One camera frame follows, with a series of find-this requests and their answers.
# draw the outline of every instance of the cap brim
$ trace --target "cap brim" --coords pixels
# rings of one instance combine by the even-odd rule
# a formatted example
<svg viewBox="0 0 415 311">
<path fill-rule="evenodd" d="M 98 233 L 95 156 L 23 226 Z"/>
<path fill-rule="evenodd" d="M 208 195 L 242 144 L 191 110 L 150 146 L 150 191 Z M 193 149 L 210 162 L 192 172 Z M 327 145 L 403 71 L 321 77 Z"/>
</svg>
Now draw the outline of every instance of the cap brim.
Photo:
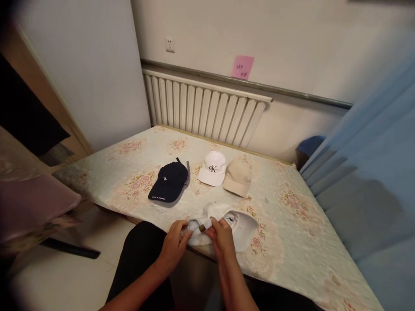
<svg viewBox="0 0 415 311">
<path fill-rule="evenodd" d="M 233 210 L 238 215 L 236 226 L 232 230 L 233 242 L 237 252 L 243 252 L 252 242 L 252 237 L 258 229 L 257 220 L 249 214 Z"/>
<path fill-rule="evenodd" d="M 199 171 L 198 179 L 204 184 L 217 187 L 223 183 L 223 180 L 225 179 L 225 172 L 222 174 L 212 173 L 207 168 L 202 167 Z"/>
<path fill-rule="evenodd" d="M 148 198 L 150 200 L 157 200 L 166 203 L 176 201 L 183 189 L 182 184 L 165 184 L 159 180 L 156 181 L 153 188 L 151 188 Z"/>
<path fill-rule="evenodd" d="M 228 190 L 232 193 L 235 193 L 241 197 L 245 197 L 248 194 L 250 184 L 239 184 L 233 181 L 230 177 L 225 176 L 225 180 L 223 181 L 223 188 Z"/>
</svg>

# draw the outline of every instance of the pink sticky note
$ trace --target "pink sticky note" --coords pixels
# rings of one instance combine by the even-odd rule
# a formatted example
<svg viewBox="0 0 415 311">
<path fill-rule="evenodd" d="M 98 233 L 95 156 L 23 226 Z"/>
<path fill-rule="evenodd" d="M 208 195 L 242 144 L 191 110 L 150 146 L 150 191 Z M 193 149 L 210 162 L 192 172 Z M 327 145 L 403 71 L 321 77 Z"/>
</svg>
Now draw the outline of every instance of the pink sticky note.
<svg viewBox="0 0 415 311">
<path fill-rule="evenodd" d="M 232 77 L 248 80 L 253 64 L 253 57 L 238 55 L 233 64 Z"/>
</svg>

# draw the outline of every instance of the bed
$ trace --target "bed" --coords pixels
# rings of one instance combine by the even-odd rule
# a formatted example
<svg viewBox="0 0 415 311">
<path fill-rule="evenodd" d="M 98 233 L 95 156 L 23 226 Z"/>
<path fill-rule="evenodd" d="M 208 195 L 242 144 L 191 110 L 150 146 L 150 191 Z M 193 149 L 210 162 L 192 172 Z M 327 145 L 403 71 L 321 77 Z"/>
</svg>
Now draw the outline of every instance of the bed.
<svg viewBox="0 0 415 311">
<path fill-rule="evenodd" d="M 228 163 L 239 157 L 251 166 L 245 198 L 199 182 L 211 150 L 222 152 Z M 176 157 L 190 162 L 191 181 L 179 203 L 165 208 L 147 196 L 159 169 Z M 228 203 L 259 222 L 250 246 L 237 255 L 244 274 L 300 293 L 325 310 L 383 310 L 301 175 L 276 158 L 155 126 L 54 176 L 93 203 L 164 231 L 208 202 Z M 214 258 L 211 246 L 197 251 Z"/>
</svg>

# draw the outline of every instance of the white radiator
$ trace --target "white radiator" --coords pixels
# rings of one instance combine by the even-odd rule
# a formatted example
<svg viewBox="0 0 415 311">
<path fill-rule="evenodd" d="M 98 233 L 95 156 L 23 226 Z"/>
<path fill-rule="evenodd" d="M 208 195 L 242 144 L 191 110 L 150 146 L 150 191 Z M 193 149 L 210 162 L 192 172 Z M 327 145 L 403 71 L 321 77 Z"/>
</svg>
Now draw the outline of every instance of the white radiator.
<svg viewBox="0 0 415 311">
<path fill-rule="evenodd" d="M 143 69 L 152 125 L 165 124 L 246 148 L 266 102 L 261 96 Z"/>
</svg>

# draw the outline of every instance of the white floor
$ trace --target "white floor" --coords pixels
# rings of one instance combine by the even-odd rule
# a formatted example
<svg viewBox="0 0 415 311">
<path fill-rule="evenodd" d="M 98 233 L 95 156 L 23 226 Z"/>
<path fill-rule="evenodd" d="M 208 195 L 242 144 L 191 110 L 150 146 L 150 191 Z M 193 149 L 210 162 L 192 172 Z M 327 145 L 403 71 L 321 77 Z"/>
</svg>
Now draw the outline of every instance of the white floor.
<svg viewBox="0 0 415 311">
<path fill-rule="evenodd" d="M 77 227 L 84 245 L 101 251 L 92 260 L 37 246 L 23 256 L 13 285 L 27 310 L 98 310 L 105 303 L 122 246 L 134 224 L 90 208 Z M 58 233 L 56 238 L 70 241 Z M 170 277 L 176 307 L 218 310 L 220 290 L 216 264 L 186 251 Z"/>
</svg>

